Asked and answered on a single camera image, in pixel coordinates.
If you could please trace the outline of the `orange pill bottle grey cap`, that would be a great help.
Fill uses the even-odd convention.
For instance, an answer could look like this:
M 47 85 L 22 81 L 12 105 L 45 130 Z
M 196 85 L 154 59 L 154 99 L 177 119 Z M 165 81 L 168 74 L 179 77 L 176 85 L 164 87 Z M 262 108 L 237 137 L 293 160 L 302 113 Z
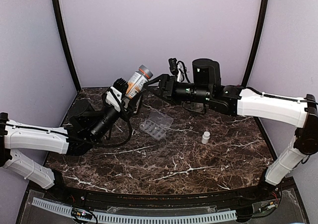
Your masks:
M 128 80 L 128 88 L 126 97 L 133 99 L 143 89 L 143 85 L 153 77 L 153 73 L 144 65 L 140 65 L 138 70 L 134 72 Z

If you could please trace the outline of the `clear plastic pill organizer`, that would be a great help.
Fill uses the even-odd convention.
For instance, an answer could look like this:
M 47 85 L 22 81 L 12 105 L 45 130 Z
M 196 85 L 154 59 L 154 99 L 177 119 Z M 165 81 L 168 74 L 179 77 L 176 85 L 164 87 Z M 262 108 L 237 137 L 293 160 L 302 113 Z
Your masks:
M 140 124 L 140 129 L 157 141 L 165 137 L 173 118 L 157 110 L 151 111 L 148 118 Z

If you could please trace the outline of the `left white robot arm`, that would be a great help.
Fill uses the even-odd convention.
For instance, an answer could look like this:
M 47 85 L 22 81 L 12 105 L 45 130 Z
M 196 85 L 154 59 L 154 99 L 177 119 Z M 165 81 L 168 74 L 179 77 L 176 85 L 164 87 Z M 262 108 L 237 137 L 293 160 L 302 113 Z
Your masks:
M 0 165 L 23 176 L 45 190 L 59 202 L 70 198 L 62 174 L 45 168 L 22 154 L 19 149 L 46 150 L 59 154 L 81 156 L 93 147 L 115 148 L 126 144 L 130 138 L 118 144 L 107 145 L 103 138 L 111 134 L 114 123 L 121 118 L 129 123 L 138 107 L 140 97 L 125 98 L 117 111 L 112 104 L 104 103 L 96 111 L 87 99 L 76 101 L 68 111 L 69 127 L 32 127 L 0 115 Z

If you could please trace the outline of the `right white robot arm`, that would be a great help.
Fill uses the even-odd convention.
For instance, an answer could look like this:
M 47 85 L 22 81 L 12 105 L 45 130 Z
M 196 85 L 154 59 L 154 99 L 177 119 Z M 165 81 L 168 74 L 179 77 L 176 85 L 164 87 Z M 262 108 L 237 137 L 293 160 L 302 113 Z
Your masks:
M 144 89 L 171 105 L 195 102 L 229 116 L 260 117 L 287 123 L 296 127 L 288 147 L 264 172 L 261 184 L 253 196 L 264 201 L 273 187 L 305 157 L 318 151 L 318 110 L 315 97 L 286 97 L 257 91 L 252 87 L 222 85 L 220 64 L 211 59 L 192 62 L 193 83 L 180 82 L 176 77 L 177 61 L 169 59 L 171 75 L 146 82 Z

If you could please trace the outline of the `floral square plate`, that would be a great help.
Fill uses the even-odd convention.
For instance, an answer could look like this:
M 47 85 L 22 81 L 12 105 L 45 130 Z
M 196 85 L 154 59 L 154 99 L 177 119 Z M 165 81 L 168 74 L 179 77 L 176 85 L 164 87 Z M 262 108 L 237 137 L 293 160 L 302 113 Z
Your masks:
M 143 95 L 142 94 L 137 94 L 132 100 L 132 108 L 133 108 L 133 114 L 137 114 L 139 109 L 140 109 L 140 106 L 141 106 L 141 103 L 142 103 L 142 98 L 143 98 Z

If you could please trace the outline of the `beige ceramic mug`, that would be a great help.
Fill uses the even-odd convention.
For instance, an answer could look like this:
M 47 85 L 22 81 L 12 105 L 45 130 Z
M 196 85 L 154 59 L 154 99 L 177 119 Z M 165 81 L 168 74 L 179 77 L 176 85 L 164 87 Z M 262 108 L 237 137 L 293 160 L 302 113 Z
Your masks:
M 195 112 L 204 112 L 204 104 L 202 103 L 192 102 L 190 108 Z

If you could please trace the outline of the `small white pill bottle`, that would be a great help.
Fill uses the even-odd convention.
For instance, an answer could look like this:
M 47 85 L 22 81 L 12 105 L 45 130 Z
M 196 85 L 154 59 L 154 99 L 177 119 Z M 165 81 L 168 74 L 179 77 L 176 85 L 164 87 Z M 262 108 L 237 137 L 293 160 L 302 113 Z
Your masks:
M 202 135 L 201 143 L 207 144 L 210 139 L 210 133 L 208 131 L 205 131 Z

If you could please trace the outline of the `right black frame post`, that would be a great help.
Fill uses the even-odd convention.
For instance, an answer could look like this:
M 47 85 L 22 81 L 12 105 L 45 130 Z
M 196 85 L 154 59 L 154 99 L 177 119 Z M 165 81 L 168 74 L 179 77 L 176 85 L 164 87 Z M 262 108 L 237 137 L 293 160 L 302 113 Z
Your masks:
M 257 23 L 256 23 L 256 28 L 255 28 L 255 34 L 250 50 L 250 54 L 248 57 L 248 61 L 246 64 L 244 76 L 241 82 L 241 86 L 246 87 L 248 85 L 251 72 L 254 66 L 254 62 L 256 59 L 258 47 L 260 44 L 260 39 L 262 35 L 262 30 L 264 26 L 264 21 L 265 21 L 265 16 L 266 16 L 266 11 L 267 11 L 267 5 L 268 5 L 269 0 L 261 0 L 260 1 L 260 8 L 259 8 L 259 13 L 258 13 L 258 18 L 257 18 Z

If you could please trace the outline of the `black frame post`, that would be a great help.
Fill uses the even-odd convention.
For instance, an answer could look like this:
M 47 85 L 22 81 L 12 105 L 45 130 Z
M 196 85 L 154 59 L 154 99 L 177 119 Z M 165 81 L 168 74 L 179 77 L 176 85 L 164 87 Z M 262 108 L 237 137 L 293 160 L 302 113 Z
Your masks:
M 261 0 L 260 1 L 260 8 L 259 8 L 259 13 L 258 13 L 258 18 L 257 18 L 257 23 L 256 23 L 256 28 L 255 28 L 255 34 L 250 50 L 250 54 L 248 57 L 248 61 L 246 64 L 244 76 L 241 82 L 241 86 L 246 87 L 248 85 L 251 72 L 254 66 L 254 62 L 256 59 L 258 47 L 260 44 L 260 39 L 262 35 L 262 30 L 264 26 L 264 21 L 265 21 L 265 16 L 266 16 L 266 11 L 267 11 L 267 5 L 268 5 L 269 0 Z
M 75 65 L 73 62 L 73 58 L 71 55 L 71 51 L 70 51 L 70 47 L 69 47 L 69 43 L 68 43 L 68 39 L 66 35 L 66 30 L 64 27 L 60 1 L 59 0 L 51 0 L 51 1 L 52 1 L 52 6 L 54 10 L 55 21 L 56 21 L 59 37 L 62 44 L 64 55 L 65 55 L 65 59 L 68 65 L 68 69 L 69 69 L 73 84 L 75 86 L 75 89 L 77 92 L 79 92 L 81 91 L 81 85 L 80 85 L 80 81 L 79 81 L 79 78 L 75 69 Z

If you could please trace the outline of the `left black frame post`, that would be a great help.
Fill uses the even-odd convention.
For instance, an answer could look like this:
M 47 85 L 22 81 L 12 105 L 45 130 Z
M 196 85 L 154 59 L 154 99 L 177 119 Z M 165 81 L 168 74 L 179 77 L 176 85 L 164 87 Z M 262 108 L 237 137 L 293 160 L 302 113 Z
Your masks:
M 68 69 L 69 69 L 73 84 L 75 86 L 75 89 L 77 92 L 79 92 L 81 91 L 81 85 L 80 85 L 80 81 L 79 81 L 79 78 L 75 69 L 75 65 L 73 62 L 73 58 L 71 55 L 71 51 L 70 51 L 70 47 L 69 47 L 69 43 L 68 43 L 68 39 L 66 35 L 66 30 L 64 27 L 60 1 L 59 0 L 51 0 L 51 1 L 52 1 L 52 6 L 54 10 L 55 21 L 56 21 L 59 37 L 62 44 L 64 55 L 65 55 L 65 59 L 68 65 Z

